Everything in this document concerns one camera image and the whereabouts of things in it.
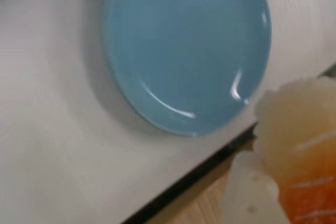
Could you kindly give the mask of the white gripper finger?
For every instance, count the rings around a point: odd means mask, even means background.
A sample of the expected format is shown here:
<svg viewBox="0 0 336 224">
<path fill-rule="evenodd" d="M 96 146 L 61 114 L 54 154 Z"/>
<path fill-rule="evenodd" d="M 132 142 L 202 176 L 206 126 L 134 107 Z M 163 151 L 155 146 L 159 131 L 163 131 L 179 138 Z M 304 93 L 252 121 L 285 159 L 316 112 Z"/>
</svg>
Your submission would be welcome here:
<svg viewBox="0 0 336 224">
<path fill-rule="evenodd" d="M 223 223 L 288 223 L 279 187 L 256 153 L 239 153 L 230 168 L 223 197 Z"/>
</svg>

